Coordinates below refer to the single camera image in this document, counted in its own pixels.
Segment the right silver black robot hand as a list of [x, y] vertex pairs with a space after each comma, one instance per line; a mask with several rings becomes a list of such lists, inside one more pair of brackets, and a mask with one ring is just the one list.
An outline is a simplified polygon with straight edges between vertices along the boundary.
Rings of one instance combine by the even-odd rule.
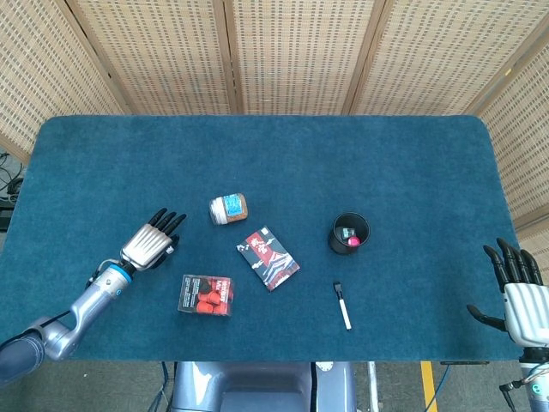
[[504, 317], [495, 318], [468, 305], [478, 322], [509, 335], [522, 348], [548, 347], [548, 286], [534, 256], [498, 238], [498, 250], [484, 245], [504, 302]]

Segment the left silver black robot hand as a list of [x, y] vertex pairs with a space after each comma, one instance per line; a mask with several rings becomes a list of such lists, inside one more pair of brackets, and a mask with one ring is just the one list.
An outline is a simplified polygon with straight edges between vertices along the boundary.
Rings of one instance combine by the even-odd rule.
[[158, 267], [172, 254], [179, 242], [175, 233], [186, 214], [160, 209], [140, 227], [120, 252], [121, 264], [131, 273]]

